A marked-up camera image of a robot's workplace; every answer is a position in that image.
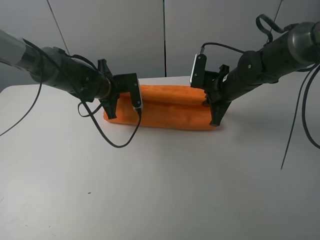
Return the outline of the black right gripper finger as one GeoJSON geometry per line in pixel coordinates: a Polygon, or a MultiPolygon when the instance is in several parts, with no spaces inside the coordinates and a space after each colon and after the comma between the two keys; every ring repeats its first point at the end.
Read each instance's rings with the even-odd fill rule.
{"type": "Polygon", "coordinates": [[[221,121],[227,112],[229,106],[231,105],[231,101],[220,100],[217,102],[209,101],[210,113],[211,113],[211,126],[220,126],[221,121]]]}

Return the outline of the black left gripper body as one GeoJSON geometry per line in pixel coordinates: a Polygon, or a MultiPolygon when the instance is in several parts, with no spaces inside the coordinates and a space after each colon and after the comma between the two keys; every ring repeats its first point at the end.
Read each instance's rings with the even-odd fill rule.
{"type": "Polygon", "coordinates": [[[103,95],[99,100],[110,100],[122,93],[130,94],[130,85],[132,81],[138,79],[136,73],[112,75],[105,59],[98,60],[97,69],[105,77],[108,86],[107,90],[102,91],[103,95]]]}

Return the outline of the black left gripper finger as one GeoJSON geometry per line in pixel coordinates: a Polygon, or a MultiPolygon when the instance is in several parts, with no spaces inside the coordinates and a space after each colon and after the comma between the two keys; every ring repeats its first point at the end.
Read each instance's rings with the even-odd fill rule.
{"type": "Polygon", "coordinates": [[[105,111],[105,113],[107,115],[107,118],[109,120],[117,118],[117,115],[116,115],[117,103],[118,103],[118,99],[117,98],[101,100],[101,106],[104,109],[104,111],[105,111]]]}

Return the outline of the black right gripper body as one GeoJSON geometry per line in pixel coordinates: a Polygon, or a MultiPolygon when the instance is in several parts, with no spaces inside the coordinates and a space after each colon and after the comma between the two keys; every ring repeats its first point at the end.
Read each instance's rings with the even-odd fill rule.
{"type": "Polygon", "coordinates": [[[219,102],[223,98],[223,79],[230,72],[230,67],[223,64],[219,68],[219,72],[204,71],[204,93],[205,101],[203,105],[211,105],[219,102]]]}

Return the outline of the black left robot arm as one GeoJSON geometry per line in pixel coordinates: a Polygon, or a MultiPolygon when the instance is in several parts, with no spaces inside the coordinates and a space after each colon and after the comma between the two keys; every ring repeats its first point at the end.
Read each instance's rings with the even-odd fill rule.
{"type": "Polygon", "coordinates": [[[105,59],[93,64],[58,47],[39,48],[23,38],[0,32],[0,61],[26,71],[37,83],[65,91],[87,103],[99,100],[109,119],[115,119],[121,94],[128,93],[134,110],[143,101],[136,73],[113,75],[105,59]]]}

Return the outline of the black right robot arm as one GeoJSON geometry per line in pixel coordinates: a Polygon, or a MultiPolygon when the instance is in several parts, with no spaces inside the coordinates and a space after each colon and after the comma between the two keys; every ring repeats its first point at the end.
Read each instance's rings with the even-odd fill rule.
{"type": "Polygon", "coordinates": [[[258,51],[246,51],[237,67],[222,66],[205,72],[206,104],[210,125],[221,124],[231,102],[263,84],[274,84],[285,75],[302,71],[320,61],[320,24],[302,22],[258,51]]]}

